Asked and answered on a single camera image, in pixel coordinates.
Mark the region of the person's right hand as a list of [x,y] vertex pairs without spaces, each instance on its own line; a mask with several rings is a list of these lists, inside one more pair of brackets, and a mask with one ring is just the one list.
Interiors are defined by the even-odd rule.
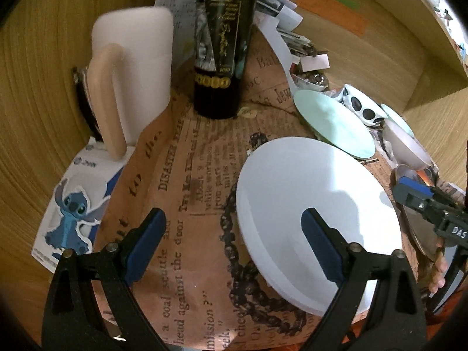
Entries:
[[444,255],[444,246],[444,239],[439,237],[436,242],[436,260],[432,266],[431,279],[428,284],[428,290],[431,295],[435,295],[445,285],[444,275],[448,270],[448,263]]

